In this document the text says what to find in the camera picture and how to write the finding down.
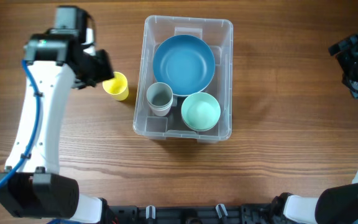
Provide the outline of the yellow cup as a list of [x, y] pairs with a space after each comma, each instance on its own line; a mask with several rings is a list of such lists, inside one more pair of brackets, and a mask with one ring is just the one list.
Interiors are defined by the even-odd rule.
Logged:
[[114, 72], [114, 77], [102, 82], [103, 89], [115, 100], [123, 101], [129, 96], [128, 81], [121, 72]]

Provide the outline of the grey cup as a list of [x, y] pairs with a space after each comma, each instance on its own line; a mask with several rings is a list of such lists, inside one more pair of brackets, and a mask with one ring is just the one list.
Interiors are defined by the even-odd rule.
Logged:
[[151, 108], [165, 108], [173, 103], [173, 91], [166, 83], [153, 83], [147, 89], [146, 98]]

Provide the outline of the pale green cup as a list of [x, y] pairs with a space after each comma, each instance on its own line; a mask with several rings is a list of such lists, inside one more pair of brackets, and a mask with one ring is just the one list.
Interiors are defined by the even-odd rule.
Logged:
[[167, 106], [149, 105], [149, 107], [154, 113], [168, 113], [170, 111], [171, 105], [167, 105]]

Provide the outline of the blue plate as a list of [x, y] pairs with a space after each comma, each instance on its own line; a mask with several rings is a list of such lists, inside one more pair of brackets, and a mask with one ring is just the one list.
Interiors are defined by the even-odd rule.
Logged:
[[175, 96], [201, 92], [214, 78], [213, 51], [195, 36], [172, 36], [155, 51], [153, 73], [156, 81], [169, 85]]

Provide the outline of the mint green bowl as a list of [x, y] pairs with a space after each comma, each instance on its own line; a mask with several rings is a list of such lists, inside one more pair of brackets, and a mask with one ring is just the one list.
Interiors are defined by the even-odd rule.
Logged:
[[215, 124], [213, 124], [211, 127], [204, 128], [204, 129], [199, 129], [199, 128], [192, 127], [192, 126], [189, 125], [185, 120], [183, 120], [183, 122], [184, 122], [184, 124], [185, 124], [188, 128], [190, 128], [190, 129], [192, 129], [192, 130], [194, 130], [194, 131], [198, 131], [198, 132], [209, 131], [210, 129], [213, 129], [213, 128], [217, 125], [217, 123], [215, 123]]
[[219, 121], [220, 115], [221, 107], [218, 100], [205, 92], [188, 96], [181, 106], [182, 120], [199, 129], [211, 127]]

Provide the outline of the pink cup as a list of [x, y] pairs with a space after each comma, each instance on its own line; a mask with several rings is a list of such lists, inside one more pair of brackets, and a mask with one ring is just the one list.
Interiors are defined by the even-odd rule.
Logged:
[[152, 109], [152, 112], [154, 115], [156, 116], [166, 116], [170, 111], [170, 108], [167, 108], [165, 110], [155, 110], [155, 109]]

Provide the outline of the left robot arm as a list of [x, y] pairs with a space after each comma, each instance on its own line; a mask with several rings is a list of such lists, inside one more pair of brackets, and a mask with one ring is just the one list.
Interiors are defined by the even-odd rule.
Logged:
[[85, 10], [59, 6], [54, 26], [25, 44], [24, 104], [14, 146], [0, 172], [0, 204], [13, 217], [118, 221], [105, 199], [81, 194], [75, 179], [60, 175], [60, 129], [70, 91], [114, 76], [108, 53], [94, 47], [91, 24]]

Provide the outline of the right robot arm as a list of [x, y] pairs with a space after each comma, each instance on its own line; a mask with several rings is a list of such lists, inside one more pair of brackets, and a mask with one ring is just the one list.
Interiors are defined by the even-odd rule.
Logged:
[[[330, 46], [342, 68], [342, 83], [358, 99], [358, 34]], [[271, 222], [358, 223], [358, 171], [351, 184], [325, 190], [318, 198], [283, 194], [268, 206]]]

